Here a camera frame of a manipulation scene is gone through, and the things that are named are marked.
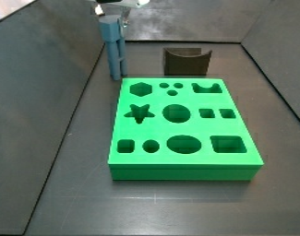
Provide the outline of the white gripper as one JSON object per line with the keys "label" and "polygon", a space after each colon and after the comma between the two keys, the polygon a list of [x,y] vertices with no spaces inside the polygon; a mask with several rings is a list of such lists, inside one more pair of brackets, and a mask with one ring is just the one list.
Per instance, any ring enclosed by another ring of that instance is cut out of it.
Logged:
{"label": "white gripper", "polygon": [[[120,6],[120,16],[119,16],[119,29],[120,29],[120,34],[124,35],[124,31],[128,26],[128,16],[131,12],[131,8],[140,8],[143,7],[150,0],[88,0],[88,1],[95,1],[98,4],[112,4],[116,6]],[[95,6],[95,14],[98,16],[103,16],[103,9],[100,5]]]}

